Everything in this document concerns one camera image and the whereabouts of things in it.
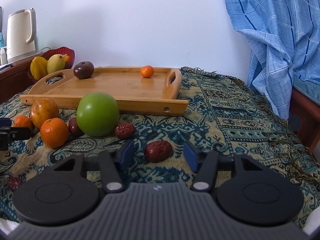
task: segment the tray handle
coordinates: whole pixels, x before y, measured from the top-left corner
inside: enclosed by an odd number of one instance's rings
[[[57,76],[62,76],[62,79],[51,84],[48,85],[47,81],[57,77]],[[60,70],[60,71],[56,71],[53,72],[51,74],[46,75],[45,77],[43,77],[42,79],[40,79],[29,91],[28,94],[44,94],[46,92],[48,92],[49,90],[57,87],[58,85],[62,84],[63,82],[71,79],[74,77],[73,74],[73,70],[72,69],[64,69],[64,70]]]
[[[164,88],[162,92],[162,98],[164,99],[176,99],[178,97],[181,87],[181,72],[178,68],[172,68],[167,74],[164,80]]]

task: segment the blue towel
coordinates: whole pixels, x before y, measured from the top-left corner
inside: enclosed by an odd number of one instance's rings
[[[234,30],[251,46],[248,85],[289,117],[293,76],[320,85],[319,0],[225,0]]]

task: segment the electric kettle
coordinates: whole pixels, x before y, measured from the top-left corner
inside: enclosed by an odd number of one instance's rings
[[[36,53],[36,12],[33,8],[9,15],[7,27],[8,63]]]

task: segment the wooden tray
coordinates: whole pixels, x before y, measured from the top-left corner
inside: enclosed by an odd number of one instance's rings
[[[177,68],[155,67],[150,78],[140,75],[140,67],[97,67],[91,78],[79,80],[72,69],[49,74],[39,80],[27,95],[20,95],[25,105],[32,105],[41,97],[52,98],[59,108],[77,109],[80,99],[92,92],[112,95],[121,113],[182,115],[188,100],[176,99],[181,86],[181,72]],[[53,77],[63,79],[48,85]]]

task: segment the dried red date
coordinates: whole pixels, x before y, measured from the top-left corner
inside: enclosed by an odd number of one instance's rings
[[[172,146],[167,141],[149,143],[144,149],[144,156],[148,162],[157,163],[164,161],[171,154]]]
[[[135,128],[132,123],[125,122],[117,125],[115,134],[119,139],[130,139],[134,135]]]
[[[22,183],[21,179],[17,179],[17,178],[13,178],[13,177],[9,177],[8,178],[8,188],[14,192],[17,187],[19,187],[19,185]]]

